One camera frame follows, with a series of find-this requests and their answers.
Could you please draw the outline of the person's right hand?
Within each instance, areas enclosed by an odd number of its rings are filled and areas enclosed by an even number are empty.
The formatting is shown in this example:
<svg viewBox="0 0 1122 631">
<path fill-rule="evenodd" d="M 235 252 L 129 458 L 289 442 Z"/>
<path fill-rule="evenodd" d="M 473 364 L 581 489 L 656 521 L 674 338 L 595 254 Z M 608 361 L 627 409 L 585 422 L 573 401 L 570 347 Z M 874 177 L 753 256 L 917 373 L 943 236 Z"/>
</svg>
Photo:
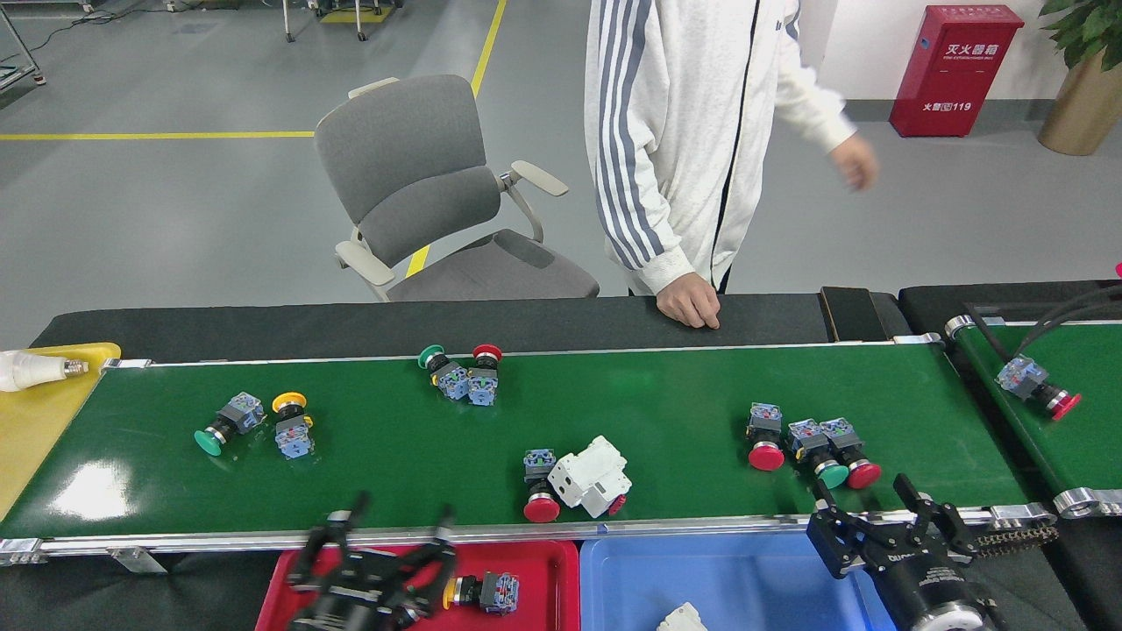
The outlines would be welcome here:
<svg viewBox="0 0 1122 631">
<path fill-rule="evenodd" d="M 695 329 L 718 329 L 721 310 L 716 290 L 697 273 L 681 275 L 656 295 L 657 311 Z"/>
</svg>

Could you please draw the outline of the person's left hand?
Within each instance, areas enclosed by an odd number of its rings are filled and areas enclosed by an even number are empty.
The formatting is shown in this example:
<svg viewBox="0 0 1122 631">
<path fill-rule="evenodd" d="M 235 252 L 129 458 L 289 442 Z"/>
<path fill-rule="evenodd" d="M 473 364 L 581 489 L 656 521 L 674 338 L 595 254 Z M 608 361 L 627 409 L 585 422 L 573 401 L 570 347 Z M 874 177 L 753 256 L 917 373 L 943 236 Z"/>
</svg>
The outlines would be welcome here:
<svg viewBox="0 0 1122 631">
<path fill-rule="evenodd" d="M 853 132 L 839 143 L 828 152 L 828 157 L 850 190 L 867 191 L 877 183 L 881 172 L 877 153 L 861 132 Z"/>
</svg>

